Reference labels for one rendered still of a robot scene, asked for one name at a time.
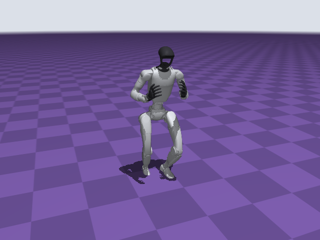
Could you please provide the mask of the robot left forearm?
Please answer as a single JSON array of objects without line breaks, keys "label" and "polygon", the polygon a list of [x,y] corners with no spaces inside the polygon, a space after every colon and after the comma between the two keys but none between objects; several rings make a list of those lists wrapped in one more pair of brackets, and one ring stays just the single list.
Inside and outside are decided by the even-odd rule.
[{"label": "robot left forearm", "polygon": [[179,93],[179,96],[182,100],[186,100],[189,97],[189,93],[187,91],[187,95],[185,97],[181,97],[181,92]]}]

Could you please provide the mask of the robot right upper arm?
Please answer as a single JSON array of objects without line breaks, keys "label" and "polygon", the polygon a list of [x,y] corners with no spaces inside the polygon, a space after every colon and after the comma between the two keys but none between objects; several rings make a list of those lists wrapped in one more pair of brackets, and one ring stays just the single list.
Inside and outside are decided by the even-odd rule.
[{"label": "robot right upper arm", "polygon": [[[152,77],[153,71],[151,69],[146,69],[143,70],[140,75],[138,80],[136,81],[134,88],[132,91],[135,91],[136,93],[140,93],[140,89],[144,86],[146,81],[149,81]],[[132,98],[132,97],[131,97]]]}]

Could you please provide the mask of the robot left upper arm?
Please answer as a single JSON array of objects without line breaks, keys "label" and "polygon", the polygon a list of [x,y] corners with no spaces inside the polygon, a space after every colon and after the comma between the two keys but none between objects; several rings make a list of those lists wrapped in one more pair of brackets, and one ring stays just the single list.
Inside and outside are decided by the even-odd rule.
[{"label": "robot left upper arm", "polygon": [[[178,70],[178,69],[174,69],[174,71],[175,71],[175,74],[176,74],[176,77],[175,77],[175,78],[176,78],[178,87],[183,87],[183,86],[179,85],[179,84],[182,84],[182,83],[180,83],[181,80],[184,81],[184,83],[185,83],[185,79],[184,79],[183,73],[182,73],[180,70]],[[186,83],[185,83],[185,85],[186,85]],[[182,89],[182,88],[180,88],[180,90],[181,90],[181,89]],[[179,93],[180,93],[180,91],[179,91]]]}]

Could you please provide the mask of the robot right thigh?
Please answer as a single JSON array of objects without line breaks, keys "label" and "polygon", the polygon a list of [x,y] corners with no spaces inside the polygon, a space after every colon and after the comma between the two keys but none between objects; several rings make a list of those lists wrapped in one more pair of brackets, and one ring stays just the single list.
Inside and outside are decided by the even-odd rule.
[{"label": "robot right thigh", "polygon": [[151,112],[144,112],[139,115],[138,121],[140,123],[140,133],[143,143],[143,152],[145,156],[153,154],[151,147],[152,138],[152,123],[151,123]]}]

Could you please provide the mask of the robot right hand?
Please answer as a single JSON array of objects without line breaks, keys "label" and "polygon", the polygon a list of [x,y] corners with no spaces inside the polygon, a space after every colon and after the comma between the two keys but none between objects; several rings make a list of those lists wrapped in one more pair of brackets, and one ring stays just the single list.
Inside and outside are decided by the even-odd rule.
[{"label": "robot right hand", "polygon": [[[157,86],[155,86],[155,87],[154,87],[154,86],[155,86],[155,84],[152,84],[151,87],[150,87],[150,89],[149,89],[149,92],[146,94],[146,97],[147,97],[148,101],[151,101],[152,99],[154,99],[154,98],[156,98],[156,97],[162,96],[162,94],[156,95],[156,94],[162,92],[162,91],[158,91],[158,90],[161,90],[161,88],[155,89],[155,88],[159,87],[160,85],[157,85]],[[154,90],[154,89],[155,89],[155,90]],[[156,91],[158,91],[158,92],[156,92]],[[155,95],[156,95],[156,96],[155,96]]]}]

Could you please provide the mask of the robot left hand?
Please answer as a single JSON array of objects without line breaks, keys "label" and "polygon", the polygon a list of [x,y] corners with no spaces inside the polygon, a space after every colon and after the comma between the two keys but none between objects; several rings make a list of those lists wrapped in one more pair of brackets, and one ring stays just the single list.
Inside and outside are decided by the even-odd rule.
[{"label": "robot left hand", "polygon": [[181,90],[179,90],[180,94],[181,94],[181,97],[185,98],[187,93],[188,93],[187,92],[187,87],[186,87],[185,82],[183,80],[179,81],[179,83],[182,83],[182,84],[179,84],[180,86],[182,86],[182,87],[179,87],[181,89]]}]

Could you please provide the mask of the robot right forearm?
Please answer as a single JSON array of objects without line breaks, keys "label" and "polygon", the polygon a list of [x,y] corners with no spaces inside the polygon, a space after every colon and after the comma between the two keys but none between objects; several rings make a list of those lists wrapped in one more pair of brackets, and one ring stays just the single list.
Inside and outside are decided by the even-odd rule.
[{"label": "robot right forearm", "polygon": [[141,94],[141,93],[137,93],[134,90],[131,91],[130,96],[138,101],[138,102],[143,102],[143,103],[148,103],[148,99],[147,99],[147,95]]}]

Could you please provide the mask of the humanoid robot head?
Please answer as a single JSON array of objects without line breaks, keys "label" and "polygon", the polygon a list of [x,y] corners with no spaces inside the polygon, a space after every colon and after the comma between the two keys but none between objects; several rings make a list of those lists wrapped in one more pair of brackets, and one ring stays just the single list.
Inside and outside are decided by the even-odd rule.
[{"label": "humanoid robot head", "polygon": [[[155,68],[161,67],[162,69],[158,68],[158,70],[160,70],[161,72],[168,72],[169,71],[168,67],[172,64],[175,56],[173,50],[168,46],[163,46],[159,49],[158,54],[160,56],[160,65],[156,66]],[[163,59],[171,59],[171,60],[170,60],[170,63],[167,63],[167,62],[163,62]]]}]

